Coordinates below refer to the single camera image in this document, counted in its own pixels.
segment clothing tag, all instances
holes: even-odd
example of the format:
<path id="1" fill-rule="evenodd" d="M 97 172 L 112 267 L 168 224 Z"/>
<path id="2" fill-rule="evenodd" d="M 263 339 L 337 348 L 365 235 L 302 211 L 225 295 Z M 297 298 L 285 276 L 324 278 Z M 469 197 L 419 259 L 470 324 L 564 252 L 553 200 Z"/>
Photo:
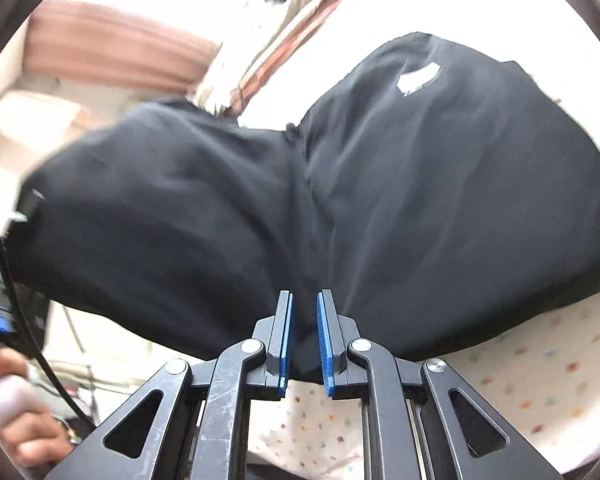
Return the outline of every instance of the clothing tag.
<path id="1" fill-rule="evenodd" d="M 442 72 L 442 67 L 431 62 L 426 67 L 402 74 L 398 78 L 397 87 L 405 96 L 420 90 L 427 83 L 434 81 Z"/>

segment silver screw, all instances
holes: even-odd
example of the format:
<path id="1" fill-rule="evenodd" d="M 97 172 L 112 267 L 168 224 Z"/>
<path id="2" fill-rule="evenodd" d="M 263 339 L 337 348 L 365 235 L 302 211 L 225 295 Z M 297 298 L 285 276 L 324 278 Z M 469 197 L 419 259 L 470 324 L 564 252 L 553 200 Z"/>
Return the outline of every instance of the silver screw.
<path id="1" fill-rule="evenodd" d="M 168 374 L 178 375 L 187 369 L 187 362 L 183 359 L 172 359 L 164 366 L 164 369 Z"/>
<path id="2" fill-rule="evenodd" d="M 354 339 L 351 342 L 351 348 L 353 348 L 356 352 L 367 352 L 371 350 L 371 341 L 369 339 Z"/>
<path id="3" fill-rule="evenodd" d="M 442 359 L 434 357 L 427 361 L 427 368 L 432 372 L 440 374 L 446 370 L 446 363 Z"/>
<path id="4" fill-rule="evenodd" d="M 245 339 L 240 345 L 240 348 L 242 348 L 242 351 L 245 354 L 253 354 L 260 350 L 261 346 L 262 342 L 259 339 Z"/>

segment polka dot fabric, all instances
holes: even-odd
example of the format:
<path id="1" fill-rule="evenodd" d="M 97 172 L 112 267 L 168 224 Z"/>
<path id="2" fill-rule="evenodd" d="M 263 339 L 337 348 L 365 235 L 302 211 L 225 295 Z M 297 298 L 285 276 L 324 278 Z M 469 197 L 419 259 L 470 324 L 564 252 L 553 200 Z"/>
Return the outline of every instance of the polka dot fabric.
<path id="1" fill-rule="evenodd" d="M 444 357 L 559 471 L 600 453 L 600 294 Z M 290 381 L 253 402 L 249 450 L 303 478 L 364 478 L 357 400 Z"/>

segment orange curtain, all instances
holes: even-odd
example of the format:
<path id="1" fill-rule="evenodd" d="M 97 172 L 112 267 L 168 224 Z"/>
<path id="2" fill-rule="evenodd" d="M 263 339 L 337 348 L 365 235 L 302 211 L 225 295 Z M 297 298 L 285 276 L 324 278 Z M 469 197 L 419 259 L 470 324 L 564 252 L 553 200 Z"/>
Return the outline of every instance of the orange curtain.
<path id="1" fill-rule="evenodd" d="M 26 72 L 93 84 L 186 94 L 218 46 L 112 7 L 45 0 L 31 15 Z"/>

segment white tag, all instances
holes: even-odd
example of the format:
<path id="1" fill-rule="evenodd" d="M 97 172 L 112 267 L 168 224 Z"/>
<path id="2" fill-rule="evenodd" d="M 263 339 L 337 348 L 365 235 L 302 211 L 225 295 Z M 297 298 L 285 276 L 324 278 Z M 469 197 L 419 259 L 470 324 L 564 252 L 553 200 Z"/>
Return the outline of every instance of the white tag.
<path id="1" fill-rule="evenodd" d="M 405 96 L 413 94 L 420 90 L 424 85 L 436 79 L 442 68 L 437 63 L 431 62 L 426 67 L 416 70 L 415 72 L 409 72 L 402 74 L 398 78 L 398 90 Z"/>

